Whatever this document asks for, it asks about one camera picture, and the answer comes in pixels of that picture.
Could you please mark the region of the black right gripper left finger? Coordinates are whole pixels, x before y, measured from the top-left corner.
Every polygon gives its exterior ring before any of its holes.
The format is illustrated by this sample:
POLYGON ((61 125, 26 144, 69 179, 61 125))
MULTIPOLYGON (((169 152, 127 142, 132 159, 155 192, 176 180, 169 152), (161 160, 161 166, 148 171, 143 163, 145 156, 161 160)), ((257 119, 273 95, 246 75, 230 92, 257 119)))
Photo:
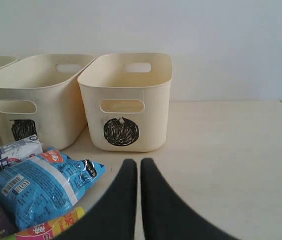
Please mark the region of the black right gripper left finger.
POLYGON ((123 161, 100 200, 56 240, 132 240, 137 207, 137 164, 123 161))

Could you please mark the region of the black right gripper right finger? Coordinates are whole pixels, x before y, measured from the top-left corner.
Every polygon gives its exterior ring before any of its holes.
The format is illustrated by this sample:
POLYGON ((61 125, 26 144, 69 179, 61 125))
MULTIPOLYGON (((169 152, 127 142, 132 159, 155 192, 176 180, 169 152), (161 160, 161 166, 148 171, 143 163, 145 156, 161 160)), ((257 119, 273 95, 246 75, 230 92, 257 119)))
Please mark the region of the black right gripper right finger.
POLYGON ((235 240, 190 208, 151 158, 140 163, 141 209, 146 240, 235 240))

